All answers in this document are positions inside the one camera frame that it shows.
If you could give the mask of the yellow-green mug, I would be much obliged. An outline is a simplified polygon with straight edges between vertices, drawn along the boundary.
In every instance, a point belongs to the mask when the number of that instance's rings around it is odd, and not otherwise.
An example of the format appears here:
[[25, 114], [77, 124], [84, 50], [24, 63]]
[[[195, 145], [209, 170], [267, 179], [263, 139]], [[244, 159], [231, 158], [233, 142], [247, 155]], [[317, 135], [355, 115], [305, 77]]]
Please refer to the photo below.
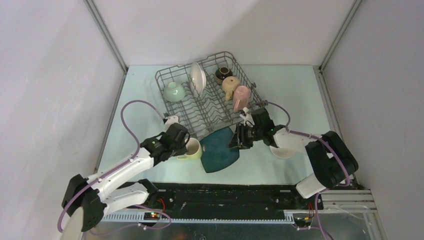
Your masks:
[[200, 160], [203, 154], [203, 149], [200, 142], [196, 138], [191, 138], [187, 145], [187, 152], [177, 156], [178, 160]]

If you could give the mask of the teal square plate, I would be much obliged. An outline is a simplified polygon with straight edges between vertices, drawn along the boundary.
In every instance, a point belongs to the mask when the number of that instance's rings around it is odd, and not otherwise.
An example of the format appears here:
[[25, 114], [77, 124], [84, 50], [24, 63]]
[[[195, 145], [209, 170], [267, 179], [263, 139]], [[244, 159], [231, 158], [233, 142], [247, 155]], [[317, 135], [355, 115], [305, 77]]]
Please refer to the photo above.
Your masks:
[[225, 127], [211, 133], [200, 141], [203, 151], [200, 160], [206, 173], [221, 171], [239, 159], [239, 150], [237, 148], [228, 148], [233, 136], [233, 131], [229, 127]]

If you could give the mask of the pink mug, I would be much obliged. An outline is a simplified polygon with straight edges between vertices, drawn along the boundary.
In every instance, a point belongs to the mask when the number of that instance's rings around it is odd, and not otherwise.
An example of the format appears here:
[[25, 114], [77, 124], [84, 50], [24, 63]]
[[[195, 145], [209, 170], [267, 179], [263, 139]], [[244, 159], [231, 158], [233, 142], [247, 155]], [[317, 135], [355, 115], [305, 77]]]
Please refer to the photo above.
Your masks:
[[233, 94], [233, 111], [242, 110], [248, 105], [250, 98], [250, 90], [244, 85], [239, 85]]

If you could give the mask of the green ceramic bowl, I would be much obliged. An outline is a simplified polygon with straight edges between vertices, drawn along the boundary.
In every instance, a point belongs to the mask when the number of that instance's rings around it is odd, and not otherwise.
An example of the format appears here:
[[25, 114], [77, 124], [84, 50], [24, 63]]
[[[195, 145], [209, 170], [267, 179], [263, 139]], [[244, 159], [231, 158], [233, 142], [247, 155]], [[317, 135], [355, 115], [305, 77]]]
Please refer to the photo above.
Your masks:
[[180, 83], [173, 81], [165, 86], [163, 96], [169, 102], [178, 102], [186, 96], [186, 92]]

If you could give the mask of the white ceramic bowl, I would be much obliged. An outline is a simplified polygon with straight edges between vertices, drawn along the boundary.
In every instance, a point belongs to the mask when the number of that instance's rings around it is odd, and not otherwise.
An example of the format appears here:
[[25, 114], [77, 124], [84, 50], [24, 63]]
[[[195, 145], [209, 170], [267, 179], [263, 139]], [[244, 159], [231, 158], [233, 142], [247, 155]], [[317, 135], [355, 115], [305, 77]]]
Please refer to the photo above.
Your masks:
[[289, 148], [281, 148], [281, 147], [269, 147], [271, 153], [280, 159], [289, 159], [293, 157], [297, 152], [295, 150]]

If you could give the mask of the tan ceramic mug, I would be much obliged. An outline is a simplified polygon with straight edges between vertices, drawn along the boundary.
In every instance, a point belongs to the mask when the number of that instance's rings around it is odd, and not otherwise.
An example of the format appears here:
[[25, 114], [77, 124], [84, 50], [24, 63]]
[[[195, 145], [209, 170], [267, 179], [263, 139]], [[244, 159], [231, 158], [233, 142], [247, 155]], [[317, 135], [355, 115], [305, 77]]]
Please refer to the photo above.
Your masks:
[[223, 80], [221, 88], [225, 94], [224, 100], [226, 102], [233, 98], [234, 92], [240, 85], [241, 81], [235, 76], [228, 76]]

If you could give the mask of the brown speckled bowl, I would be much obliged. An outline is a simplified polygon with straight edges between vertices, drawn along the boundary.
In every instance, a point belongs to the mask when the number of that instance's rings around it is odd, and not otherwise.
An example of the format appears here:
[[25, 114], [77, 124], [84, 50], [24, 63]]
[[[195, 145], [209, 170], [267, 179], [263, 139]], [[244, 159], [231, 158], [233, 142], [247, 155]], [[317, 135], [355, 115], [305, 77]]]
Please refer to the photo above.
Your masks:
[[225, 78], [232, 76], [233, 72], [231, 71], [231, 69], [223, 66], [215, 71], [214, 80], [218, 85], [221, 86]]

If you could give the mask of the white ruffled plate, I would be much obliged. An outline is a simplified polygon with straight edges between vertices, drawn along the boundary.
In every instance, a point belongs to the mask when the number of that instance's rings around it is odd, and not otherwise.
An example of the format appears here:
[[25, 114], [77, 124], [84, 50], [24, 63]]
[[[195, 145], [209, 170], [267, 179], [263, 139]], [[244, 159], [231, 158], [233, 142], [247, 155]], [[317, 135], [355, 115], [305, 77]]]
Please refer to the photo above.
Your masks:
[[194, 98], [200, 98], [206, 88], [206, 73], [197, 62], [193, 62], [190, 66], [190, 90]]

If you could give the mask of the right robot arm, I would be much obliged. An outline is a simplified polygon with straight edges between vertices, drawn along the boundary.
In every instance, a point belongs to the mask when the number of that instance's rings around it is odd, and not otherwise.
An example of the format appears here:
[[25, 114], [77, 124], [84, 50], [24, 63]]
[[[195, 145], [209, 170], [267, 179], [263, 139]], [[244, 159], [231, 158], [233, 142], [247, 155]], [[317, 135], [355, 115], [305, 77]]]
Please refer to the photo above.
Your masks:
[[298, 182], [291, 194], [291, 204], [304, 209], [311, 202], [311, 196], [326, 189], [332, 189], [341, 182], [349, 183], [359, 165], [341, 137], [335, 131], [321, 135], [290, 130], [288, 125], [276, 125], [265, 108], [240, 114], [243, 122], [236, 125], [235, 133], [228, 144], [229, 149], [250, 149], [254, 142], [282, 150], [285, 155], [306, 154], [313, 173]]

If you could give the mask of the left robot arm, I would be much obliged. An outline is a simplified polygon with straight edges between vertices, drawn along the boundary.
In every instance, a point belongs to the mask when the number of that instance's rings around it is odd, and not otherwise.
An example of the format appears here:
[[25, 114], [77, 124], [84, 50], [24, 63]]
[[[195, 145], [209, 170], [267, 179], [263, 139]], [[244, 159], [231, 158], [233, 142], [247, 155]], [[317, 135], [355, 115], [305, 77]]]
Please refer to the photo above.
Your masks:
[[135, 153], [127, 156], [104, 172], [83, 177], [73, 176], [67, 185], [57, 228], [62, 229], [65, 214], [72, 217], [82, 208], [81, 232], [94, 228], [104, 216], [129, 206], [143, 205], [153, 208], [158, 202], [156, 187], [147, 179], [136, 184], [135, 189], [121, 186], [135, 175], [153, 168], [171, 157], [182, 156], [187, 150], [191, 135], [186, 127], [172, 123], [165, 132], [136, 141]]

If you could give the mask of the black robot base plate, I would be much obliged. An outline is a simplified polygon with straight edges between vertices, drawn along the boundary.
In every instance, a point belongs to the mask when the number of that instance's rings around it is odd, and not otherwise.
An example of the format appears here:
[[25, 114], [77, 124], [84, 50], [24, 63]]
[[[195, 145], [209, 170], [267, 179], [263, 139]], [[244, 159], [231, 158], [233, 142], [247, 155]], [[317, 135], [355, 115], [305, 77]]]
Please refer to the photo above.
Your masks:
[[324, 209], [323, 199], [302, 198], [294, 185], [159, 183], [144, 206], [170, 217], [283, 217], [289, 210]]

